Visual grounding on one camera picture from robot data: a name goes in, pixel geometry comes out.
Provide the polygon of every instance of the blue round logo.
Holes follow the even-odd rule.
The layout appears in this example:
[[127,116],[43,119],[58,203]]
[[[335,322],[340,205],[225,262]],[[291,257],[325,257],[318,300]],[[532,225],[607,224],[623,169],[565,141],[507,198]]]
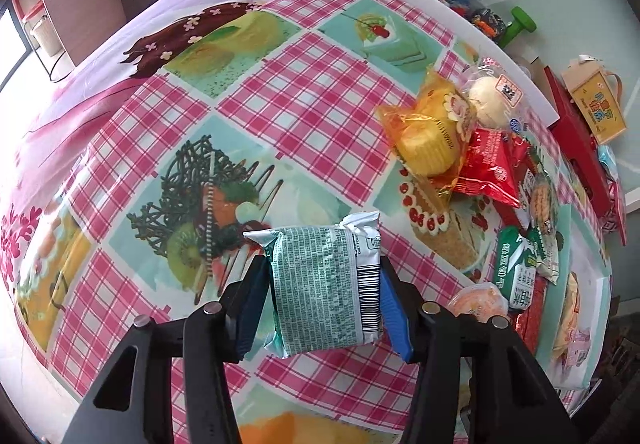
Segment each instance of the blue round logo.
[[509,121],[509,125],[511,126],[511,131],[513,131],[516,135],[519,135],[522,132],[522,125],[518,119],[511,119]]

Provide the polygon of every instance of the green dumbbell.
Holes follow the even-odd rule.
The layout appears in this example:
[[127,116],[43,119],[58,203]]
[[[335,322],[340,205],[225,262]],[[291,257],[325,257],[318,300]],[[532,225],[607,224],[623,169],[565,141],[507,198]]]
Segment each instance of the green dumbbell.
[[529,16],[529,14],[527,14],[520,7],[512,8],[511,15],[513,15],[513,21],[509,23],[504,35],[498,42],[498,46],[500,46],[500,48],[504,48],[509,43],[511,43],[514,37],[516,37],[523,30],[533,32],[538,28],[536,22],[531,19],[531,16]]

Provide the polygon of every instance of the barcode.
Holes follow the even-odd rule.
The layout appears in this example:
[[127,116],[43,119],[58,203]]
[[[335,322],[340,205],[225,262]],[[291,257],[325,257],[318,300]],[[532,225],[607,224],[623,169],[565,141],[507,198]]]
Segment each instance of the barcode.
[[379,332],[382,321],[380,316],[380,267],[378,265],[357,267],[356,272],[362,332]]

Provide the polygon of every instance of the yellow snack package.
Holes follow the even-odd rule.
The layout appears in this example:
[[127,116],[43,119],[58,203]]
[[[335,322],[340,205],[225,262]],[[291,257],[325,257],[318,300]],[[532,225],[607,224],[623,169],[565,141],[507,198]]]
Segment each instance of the yellow snack package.
[[392,150],[446,205],[476,127],[474,106],[430,68],[414,107],[380,106],[377,113]]

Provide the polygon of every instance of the metal screw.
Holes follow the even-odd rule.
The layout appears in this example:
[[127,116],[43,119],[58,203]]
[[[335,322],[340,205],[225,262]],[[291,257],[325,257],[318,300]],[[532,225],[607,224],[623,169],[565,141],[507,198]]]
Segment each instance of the metal screw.
[[133,320],[133,326],[137,328],[146,327],[151,322],[151,318],[146,314],[141,314],[140,316],[136,316]]
[[210,301],[204,305],[203,309],[205,314],[213,315],[222,310],[222,305],[218,301]]
[[440,312],[440,305],[434,301],[426,301],[422,304],[422,312],[431,314],[432,316]]
[[509,320],[503,316],[494,316],[491,318],[491,324],[497,329],[505,329],[509,326]]

